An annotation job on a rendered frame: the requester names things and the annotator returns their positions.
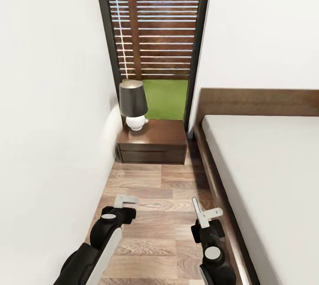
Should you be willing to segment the hardback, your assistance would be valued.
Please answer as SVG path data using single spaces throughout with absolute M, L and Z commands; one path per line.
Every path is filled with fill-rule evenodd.
M 196 214 L 203 212 L 203 211 L 206 211 L 196 197 L 193 197 L 192 201 L 193 201 L 193 204 L 195 207 Z

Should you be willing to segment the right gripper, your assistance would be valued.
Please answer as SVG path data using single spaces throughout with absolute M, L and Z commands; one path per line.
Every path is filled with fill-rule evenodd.
M 202 244 L 203 239 L 208 235 L 215 236 L 219 240 L 220 240 L 220 238 L 225 237 L 225 233 L 223 231 L 222 224 L 221 224 L 219 219 L 216 219 L 213 221 L 209 220 L 210 227 L 207 227 L 204 229 L 201 228 L 201 225 L 199 223 L 199 219 L 196 220 L 195 224 L 196 224 L 196 226 L 191 227 L 191 231 L 192 231 L 192 234 L 194 236 L 195 242 L 197 244 L 198 243 Z

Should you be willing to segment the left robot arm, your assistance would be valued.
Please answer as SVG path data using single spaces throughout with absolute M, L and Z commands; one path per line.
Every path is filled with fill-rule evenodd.
M 114 206 L 104 207 L 93 225 L 91 245 L 84 242 L 68 257 L 53 285 L 97 285 L 121 241 L 121 224 L 130 224 L 136 218 L 136 209 L 123 207 L 123 203 L 138 202 L 134 195 L 116 195 Z

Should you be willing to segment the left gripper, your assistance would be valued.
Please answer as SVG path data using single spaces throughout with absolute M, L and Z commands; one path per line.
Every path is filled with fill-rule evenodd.
M 106 206 L 102 209 L 101 215 L 106 214 L 107 212 L 118 212 L 122 217 L 122 225 L 130 224 L 133 219 L 136 218 L 136 209 L 134 208 L 114 208 L 114 206 Z

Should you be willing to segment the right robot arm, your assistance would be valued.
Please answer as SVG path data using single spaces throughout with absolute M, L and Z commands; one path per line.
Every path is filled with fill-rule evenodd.
M 191 227 L 195 242 L 201 243 L 203 259 L 200 272 L 205 285 L 237 285 L 237 278 L 231 262 L 226 257 L 220 238 L 225 237 L 219 219 L 223 210 L 219 207 L 197 214 L 196 226 Z

